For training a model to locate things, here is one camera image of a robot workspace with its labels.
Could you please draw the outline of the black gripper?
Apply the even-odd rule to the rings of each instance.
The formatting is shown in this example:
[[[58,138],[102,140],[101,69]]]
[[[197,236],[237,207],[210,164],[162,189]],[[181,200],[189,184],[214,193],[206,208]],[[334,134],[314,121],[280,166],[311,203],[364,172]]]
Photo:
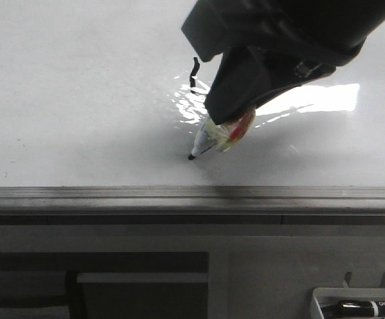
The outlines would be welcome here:
[[[385,1],[197,1],[181,30],[202,61],[223,54],[204,101],[219,125],[332,75],[384,21]]]

